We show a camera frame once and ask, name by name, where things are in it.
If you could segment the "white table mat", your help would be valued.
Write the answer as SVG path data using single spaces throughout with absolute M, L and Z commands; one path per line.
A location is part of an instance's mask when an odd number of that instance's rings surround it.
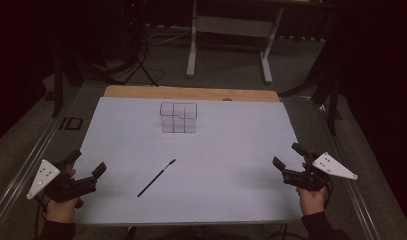
M 104 162 L 77 221 L 87 225 L 251 223 L 300 216 L 274 157 L 297 169 L 296 136 L 281 103 L 200 101 L 195 133 L 163 133 L 159 99 L 99 100 L 75 167 Z M 139 198 L 137 194 L 177 159 Z

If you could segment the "white metal desk frame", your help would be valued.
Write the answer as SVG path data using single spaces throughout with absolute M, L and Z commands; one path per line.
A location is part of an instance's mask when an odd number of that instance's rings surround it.
M 204 16 L 198 14 L 198 0 L 193 0 L 191 19 L 191 45 L 187 62 L 186 76 L 193 77 L 195 75 L 197 56 L 197 33 L 204 32 L 227 34 L 265 38 L 267 40 L 265 49 L 259 53 L 259 58 L 264 81 L 267 84 L 271 84 L 273 82 L 273 78 L 268 57 L 271 52 L 271 47 L 276 37 L 283 12 L 284 9 L 280 7 L 276 11 L 274 20 L 272 22 Z

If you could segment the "black metal stand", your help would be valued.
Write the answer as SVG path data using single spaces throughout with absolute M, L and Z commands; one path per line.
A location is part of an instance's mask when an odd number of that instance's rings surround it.
M 337 43 L 334 40 L 327 40 L 305 81 L 290 90 L 279 93 L 280 97 L 290 97 L 305 89 L 316 86 L 316 90 L 310 100 L 314 105 L 322 105 L 326 100 L 329 100 L 327 126 L 332 135 L 336 134 L 335 119 L 339 85 L 342 78 L 341 64 L 334 57 L 334 48 L 336 46 Z
M 58 52 L 55 54 L 53 117 L 56 117 L 63 108 L 63 77 L 66 77 L 68 82 L 73 86 L 81 86 L 83 83 L 79 63 L 75 55 L 70 52 Z

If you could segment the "thin black pen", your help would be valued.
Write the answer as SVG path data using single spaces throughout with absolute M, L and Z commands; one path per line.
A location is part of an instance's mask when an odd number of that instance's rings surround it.
M 137 198 L 141 197 L 147 189 L 154 184 L 154 182 L 173 164 L 177 159 L 171 160 L 138 194 Z

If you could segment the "clear acrylic organiser box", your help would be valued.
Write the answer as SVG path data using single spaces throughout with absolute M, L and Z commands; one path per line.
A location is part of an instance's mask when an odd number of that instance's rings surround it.
M 163 133 L 196 132 L 196 103 L 162 102 L 160 104 L 159 115 Z

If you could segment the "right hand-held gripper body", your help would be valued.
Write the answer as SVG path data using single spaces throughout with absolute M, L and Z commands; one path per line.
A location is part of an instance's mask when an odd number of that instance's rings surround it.
M 298 172 L 282 166 L 283 182 L 308 191 L 319 191 L 326 187 L 330 177 L 336 176 L 357 180 L 358 175 L 350 171 L 329 153 L 301 153 L 306 165 L 304 171 Z

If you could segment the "metal floor rail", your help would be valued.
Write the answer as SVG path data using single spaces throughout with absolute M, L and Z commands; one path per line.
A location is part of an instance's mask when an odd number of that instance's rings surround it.
M 358 175 L 357 180 L 335 178 L 334 193 L 328 210 L 333 222 L 342 227 L 353 240 L 382 240 L 378 227 L 375 225 L 374 203 L 377 190 L 370 184 L 382 181 L 373 152 L 359 128 L 347 99 L 338 97 L 337 112 L 333 115 L 335 133 L 327 126 L 327 111 L 331 106 L 327 103 L 315 106 L 320 126 L 320 140 L 317 149 L 326 149 L 340 163 L 349 167 Z
M 0 229 L 75 98 L 69 94 L 56 117 L 53 104 L 40 100 L 0 139 Z

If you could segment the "black square floor plate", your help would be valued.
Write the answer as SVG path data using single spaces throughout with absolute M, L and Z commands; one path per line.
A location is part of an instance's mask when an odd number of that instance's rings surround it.
M 64 117 L 59 129 L 60 130 L 80 130 L 83 125 L 82 118 L 75 118 L 75 117 Z

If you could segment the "person's right hand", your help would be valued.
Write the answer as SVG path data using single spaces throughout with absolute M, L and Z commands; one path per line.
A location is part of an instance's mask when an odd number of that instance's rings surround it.
M 299 196 L 299 205 L 304 216 L 325 211 L 325 202 L 328 199 L 328 190 L 326 187 L 319 191 L 308 191 L 303 188 L 296 188 Z

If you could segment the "person's left hand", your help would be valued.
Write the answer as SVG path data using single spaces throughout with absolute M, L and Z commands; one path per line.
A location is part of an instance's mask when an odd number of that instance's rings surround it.
M 45 219 L 47 221 L 71 224 L 75 222 L 75 209 L 78 198 L 73 198 L 65 202 L 56 202 L 50 199 L 47 203 Z

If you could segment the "black tripod stand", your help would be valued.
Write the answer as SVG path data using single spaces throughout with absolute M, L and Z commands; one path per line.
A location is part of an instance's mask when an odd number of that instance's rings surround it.
M 138 70 L 142 70 L 150 84 L 158 87 L 156 81 L 144 67 L 144 62 L 149 51 L 146 37 L 146 22 L 144 16 L 143 0 L 120 0 L 122 27 L 126 34 L 125 51 L 126 60 L 132 69 L 129 70 L 124 83 L 127 83 Z

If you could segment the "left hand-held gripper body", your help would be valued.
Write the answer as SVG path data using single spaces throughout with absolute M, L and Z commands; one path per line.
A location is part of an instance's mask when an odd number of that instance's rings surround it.
M 94 192 L 98 169 L 95 168 L 89 177 L 75 180 L 68 174 L 74 164 L 75 160 L 63 160 L 56 164 L 42 160 L 26 198 L 31 200 L 44 191 L 50 199 L 61 203 Z

